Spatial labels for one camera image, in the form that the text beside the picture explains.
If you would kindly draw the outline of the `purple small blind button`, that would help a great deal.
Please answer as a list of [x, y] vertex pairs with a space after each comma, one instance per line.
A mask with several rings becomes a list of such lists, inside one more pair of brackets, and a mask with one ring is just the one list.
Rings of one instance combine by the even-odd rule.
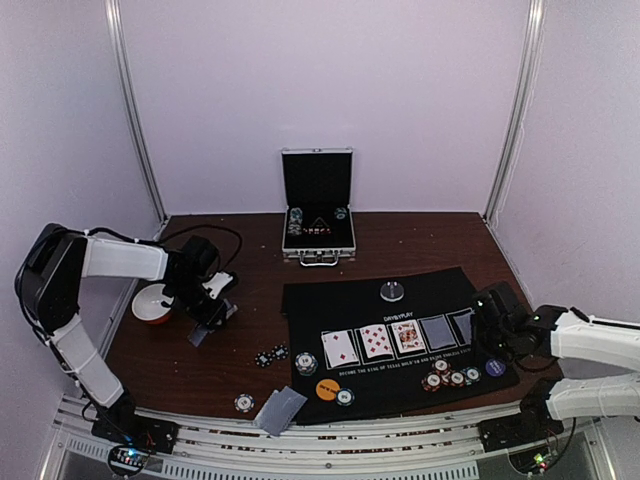
[[507, 366], [498, 359], [489, 359], [485, 363], [485, 371], [492, 378], [502, 377], [507, 370]]

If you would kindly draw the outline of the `grey playing card deck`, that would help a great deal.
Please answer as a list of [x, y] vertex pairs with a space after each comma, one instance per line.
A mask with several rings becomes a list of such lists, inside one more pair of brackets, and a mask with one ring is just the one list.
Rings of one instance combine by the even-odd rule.
[[204, 325], [196, 325], [188, 335], [189, 343], [194, 347], [199, 347], [212, 330]]

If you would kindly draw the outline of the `black orange hundred chip stack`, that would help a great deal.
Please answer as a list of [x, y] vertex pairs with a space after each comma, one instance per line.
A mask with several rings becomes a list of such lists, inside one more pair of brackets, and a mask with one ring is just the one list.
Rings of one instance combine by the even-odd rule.
[[466, 376], [459, 371], [451, 371], [445, 376], [448, 386], [461, 388], [466, 385]]

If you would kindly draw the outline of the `king of diamonds card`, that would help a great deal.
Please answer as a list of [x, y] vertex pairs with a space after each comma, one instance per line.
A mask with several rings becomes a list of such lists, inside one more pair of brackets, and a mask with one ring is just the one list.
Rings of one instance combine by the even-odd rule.
[[426, 349], [425, 342], [416, 320], [406, 320], [393, 323], [391, 325], [391, 329], [400, 354], [421, 352]]

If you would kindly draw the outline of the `small chip stack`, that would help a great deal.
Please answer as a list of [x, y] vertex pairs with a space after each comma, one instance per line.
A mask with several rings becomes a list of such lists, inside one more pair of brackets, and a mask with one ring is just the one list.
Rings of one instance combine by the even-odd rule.
[[294, 365], [300, 375], [311, 376], [317, 370], [318, 361], [313, 354], [301, 352], [295, 357]]

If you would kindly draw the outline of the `eight of diamonds card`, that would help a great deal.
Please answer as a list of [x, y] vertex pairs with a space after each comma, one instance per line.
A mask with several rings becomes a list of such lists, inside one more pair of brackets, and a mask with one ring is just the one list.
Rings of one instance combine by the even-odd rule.
[[364, 354], [368, 360], [393, 355], [393, 348], [386, 327], [383, 324], [371, 324], [359, 329], [364, 347]]

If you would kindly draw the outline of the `dealt cards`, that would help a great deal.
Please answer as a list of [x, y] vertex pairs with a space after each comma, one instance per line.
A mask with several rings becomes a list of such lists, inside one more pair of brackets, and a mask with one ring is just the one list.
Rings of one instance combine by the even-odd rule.
[[280, 436], [308, 398], [289, 386], [274, 390], [254, 419], [254, 425], [271, 436]]

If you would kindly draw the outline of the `two of diamonds card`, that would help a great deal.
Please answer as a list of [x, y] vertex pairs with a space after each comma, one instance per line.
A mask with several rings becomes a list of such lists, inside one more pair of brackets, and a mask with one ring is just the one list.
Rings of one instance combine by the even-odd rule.
[[323, 333], [321, 340], [330, 368], [337, 368], [359, 361], [347, 330]]

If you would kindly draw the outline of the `orange big blind button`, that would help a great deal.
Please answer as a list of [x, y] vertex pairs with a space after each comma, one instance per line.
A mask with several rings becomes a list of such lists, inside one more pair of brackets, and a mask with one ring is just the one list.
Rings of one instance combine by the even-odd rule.
[[336, 380], [325, 378], [321, 379], [315, 387], [316, 395], [323, 401], [335, 401], [341, 387]]

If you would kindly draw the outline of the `blue green fifty chip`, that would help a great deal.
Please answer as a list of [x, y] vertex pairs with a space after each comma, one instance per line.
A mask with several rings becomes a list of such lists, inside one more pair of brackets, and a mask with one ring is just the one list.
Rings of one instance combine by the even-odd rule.
[[336, 393], [335, 401], [339, 406], [350, 406], [355, 401], [355, 394], [349, 388], [342, 388]]

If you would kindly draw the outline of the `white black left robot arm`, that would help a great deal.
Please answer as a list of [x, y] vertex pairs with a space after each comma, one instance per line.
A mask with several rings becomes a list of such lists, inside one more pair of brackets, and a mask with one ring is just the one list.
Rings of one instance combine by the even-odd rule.
[[123, 444], [137, 442], [144, 424], [135, 415], [132, 395], [87, 333], [81, 302], [95, 302], [100, 284], [113, 296], [117, 287], [138, 281], [158, 284], [164, 307], [178, 308], [199, 330], [214, 331], [232, 314], [234, 307], [223, 294], [238, 277], [220, 266], [217, 248], [201, 236], [171, 249], [164, 241], [129, 238], [107, 228], [79, 231], [49, 223], [14, 280], [19, 307], [33, 333]]

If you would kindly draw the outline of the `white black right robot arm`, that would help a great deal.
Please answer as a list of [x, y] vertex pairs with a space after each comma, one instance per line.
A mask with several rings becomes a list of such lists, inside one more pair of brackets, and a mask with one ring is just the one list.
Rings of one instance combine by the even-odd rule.
[[538, 381], [513, 419], [519, 440], [533, 441], [551, 423], [579, 417], [639, 417], [637, 323], [557, 305], [530, 312], [506, 282], [475, 293], [471, 304], [476, 345], [506, 363], [534, 356], [586, 360], [628, 371], [602, 378]]

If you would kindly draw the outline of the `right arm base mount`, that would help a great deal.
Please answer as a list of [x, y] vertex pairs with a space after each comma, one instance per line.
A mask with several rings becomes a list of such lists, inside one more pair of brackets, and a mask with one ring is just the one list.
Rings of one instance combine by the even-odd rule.
[[506, 450], [514, 470], [532, 477], [554, 464], [565, 428], [562, 421], [538, 420], [533, 414], [519, 413], [481, 421], [478, 430], [485, 452]]

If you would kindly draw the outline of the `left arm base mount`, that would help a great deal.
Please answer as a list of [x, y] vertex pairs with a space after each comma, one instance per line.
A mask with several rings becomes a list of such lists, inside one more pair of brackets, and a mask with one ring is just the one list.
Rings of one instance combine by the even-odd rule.
[[104, 418], [94, 421], [91, 433], [114, 443], [107, 454], [107, 466], [117, 476], [129, 478], [141, 473], [152, 455], [171, 454], [178, 430], [175, 422], [136, 415], [131, 433]]

